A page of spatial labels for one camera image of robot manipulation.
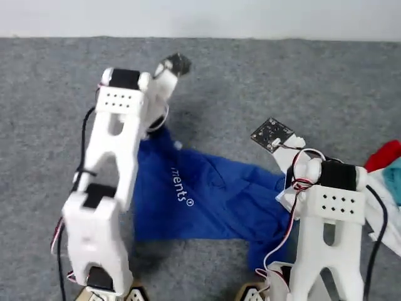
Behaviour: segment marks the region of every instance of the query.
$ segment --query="red cloth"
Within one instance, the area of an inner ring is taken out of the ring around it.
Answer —
[[[371,155],[365,164],[368,172],[376,171],[389,166],[394,160],[401,157],[401,143],[393,140],[384,144],[376,153]]]

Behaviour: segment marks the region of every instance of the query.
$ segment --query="teal cloth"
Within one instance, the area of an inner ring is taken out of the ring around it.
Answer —
[[[383,171],[384,183],[398,206],[401,206],[401,157]]]

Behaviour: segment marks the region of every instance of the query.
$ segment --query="black wire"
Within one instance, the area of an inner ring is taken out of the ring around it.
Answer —
[[[378,249],[380,247],[380,244],[382,242],[382,239],[383,239],[383,236],[384,236],[384,232],[386,231],[386,227],[387,227],[387,223],[388,223],[387,208],[384,205],[382,199],[380,198],[380,196],[378,196],[377,192],[372,187],[367,185],[366,188],[376,198],[376,200],[380,204],[380,207],[382,207],[382,210],[383,210],[383,225],[382,225],[382,229],[380,230],[379,235],[377,237],[377,241],[375,242],[375,245],[373,246],[373,249],[372,249],[372,252],[371,252],[370,258],[369,258],[368,268],[367,268],[366,278],[365,278],[365,287],[363,288],[363,300],[364,301],[368,301],[369,300],[369,291],[370,291],[370,284],[372,282],[373,266],[375,265],[377,251],[378,251]]]
[[[92,292],[92,294],[95,295],[96,297],[98,297],[100,300],[105,301],[105,299],[103,299],[103,298],[102,298],[100,295],[98,295],[97,293],[93,293],[93,292]]]
[[[81,161],[80,161],[80,165],[78,165],[77,171],[78,171],[78,175],[76,176],[76,181],[73,184],[73,187],[71,189],[72,191],[76,191],[78,189],[78,185],[81,181],[81,177],[83,174],[83,166],[85,163],[85,132],[86,132],[86,123],[88,122],[89,116],[90,114],[92,114],[92,112],[95,110],[95,107],[92,107],[89,109],[89,111],[87,111],[85,118],[83,119],[83,123],[82,123],[82,132],[81,132]]]
[[[90,114],[95,110],[95,107],[92,107],[87,111],[85,118],[82,122],[82,131],[81,131],[81,161],[80,165],[77,168],[78,175],[76,176],[76,180],[71,188],[71,192],[76,191],[78,189],[78,185],[81,181],[82,174],[84,172],[83,166],[85,163],[85,133],[86,133],[86,124],[88,123],[88,119]],[[63,273],[63,263],[61,262],[61,239],[63,237],[64,231],[64,223],[60,226],[60,233],[58,236],[57,241],[57,265],[58,265],[58,278],[60,282],[60,290],[61,290],[61,299],[62,301],[66,301],[66,294],[65,294],[65,286],[64,286],[64,273]]]
[[[66,301],[65,287],[64,287],[64,273],[63,263],[61,262],[61,238],[63,237],[64,224],[60,226],[60,234],[58,235],[57,241],[57,265],[58,265],[58,280],[60,282],[61,299]]]

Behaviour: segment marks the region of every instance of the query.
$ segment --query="white wire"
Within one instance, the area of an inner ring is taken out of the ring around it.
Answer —
[[[167,116],[169,116],[169,112],[170,112],[170,107],[167,103],[165,103],[165,115],[163,118],[163,121],[161,123],[158,124],[158,126],[153,127],[153,128],[149,128],[147,130],[147,132],[155,132],[156,130],[159,130],[159,128],[161,128],[163,126],[163,124],[165,123],[165,121],[167,120]]]
[[[286,243],[287,239],[289,238],[289,235],[291,234],[291,230],[293,229],[293,225],[294,225],[294,214],[295,214],[295,209],[293,210],[293,214],[289,217],[290,221],[289,221],[288,230],[287,230],[287,232],[286,232],[286,234],[285,234],[283,240],[281,241],[281,243],[280,243],[276,248],[274,248],[274,249],[271,250],[269,253],[267,253],[266,256],[265,256],[264,259],[263,259],[263,267],[264,267],[264,270],[266,271],[266,274],[268,273],[268,270],[269,270],[269,269],[268,269],[268,264],[267,264],[268,258],[269,258],[273,253],[275,253],[276,251],[278,251],[278,250]]]
[[[52,238],[51,244],[50,244],[50,253],[52,255],[56,255],[56,253],[55,253],[56,242],[58,241],[58,237],[60,235],[60,229],[63,224],[64,224],[63,218],[60,218],[58,220],[58,224],[56,226],[55,233],[53,235],[53,238]]]
[[[301,157],[301,154],[303,152],[307,152],[307,151],[314,152],[314,153],[318,154],[323,161],[326,161],[325,155],[323,155],[323,153],[320,150],[318,151],[317,149],[301,149],[296,155],[296,159],[295,159],[295,162],[293,164],[294,169],[295,169],[296,163],[298,162],[299,158]]]

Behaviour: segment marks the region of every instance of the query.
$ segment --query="circuit board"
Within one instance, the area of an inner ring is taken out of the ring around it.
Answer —
[[[251,139],[268,152],[273,153],[280,147],[280,145],[273,145],[273,141],[280,139],[283,144],[293,134],[294,131],[289,127],[270,117],[252,133]]]

